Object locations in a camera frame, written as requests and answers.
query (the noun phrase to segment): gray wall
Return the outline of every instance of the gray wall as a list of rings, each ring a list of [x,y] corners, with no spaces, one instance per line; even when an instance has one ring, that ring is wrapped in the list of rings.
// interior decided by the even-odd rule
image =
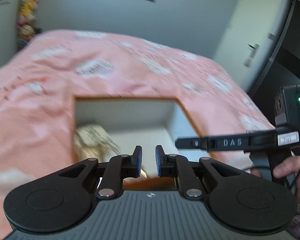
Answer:
[[[19,0],[0,4],[0,66],[6,64],[17,49],[17,9]]]
[[[40,0],[38,26],[141,37],[212,57],[237,0]]]

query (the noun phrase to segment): pink blanket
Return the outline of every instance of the pink blanket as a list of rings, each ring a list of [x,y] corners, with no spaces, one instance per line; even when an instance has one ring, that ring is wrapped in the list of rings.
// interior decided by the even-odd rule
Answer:
[[[51,31],[0,68],[0,172],[36,178],[73,164],[73,96],[177,97],[201,134],[272,126],[214,61],[109,33]],[[243,167],[248,156],[215,153]],[[0,198],[0,239],[10,231]]]

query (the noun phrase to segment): finger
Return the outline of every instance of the finger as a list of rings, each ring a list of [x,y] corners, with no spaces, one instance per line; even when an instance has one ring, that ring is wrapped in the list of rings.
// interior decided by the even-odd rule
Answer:
[[[297,173],[300,169],[300,156],[291,156],[285,159],[281,164],[277,165],[273,170],[276,178],[285,177],[291,173]]]
[[[250,173],[261,178],[261,173],[257,169],[250,169]]]

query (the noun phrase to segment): handheld controller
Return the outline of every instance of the handheld controller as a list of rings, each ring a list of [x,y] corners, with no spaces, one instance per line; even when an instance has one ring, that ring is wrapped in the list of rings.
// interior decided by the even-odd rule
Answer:
[[[289,103],[291,91],[296,105]],[[256,154],[252,160],[267,158],[265,179],[208,157],[189,162],[166,155],[158,145],[158,176],[174,178],[176,190],[122,190],[124,178],[140,176],[137,146],[132,155],[108,163],[89,158],[12,190],[3,204],[14,230],[6,240],[294,239],[286,231],[297,209],[293,178],[276,180],[271,170],[300,147],[299,92],[295,86],[277,94],[275,102],[283,103],[276,130],[176,141],[177,148],[241,149]],[[299,123],[290,117],[290,105]]]

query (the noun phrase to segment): human hand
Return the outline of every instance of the human hand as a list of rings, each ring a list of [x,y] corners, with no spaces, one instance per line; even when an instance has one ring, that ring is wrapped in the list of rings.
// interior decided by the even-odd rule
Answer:
[[[292,172],[297,174],[299,169],[300,169],[300,156],[291,156],[285,159],[282,163],[280,163],[273,169],[273,175],[277,179],[280,179],[289,175]],[[261,177],[261,174],[257,169],[251,169],[250,172],[253,175]],[[300,175],[296,183],[297,183],[297,201],[300,202]]]

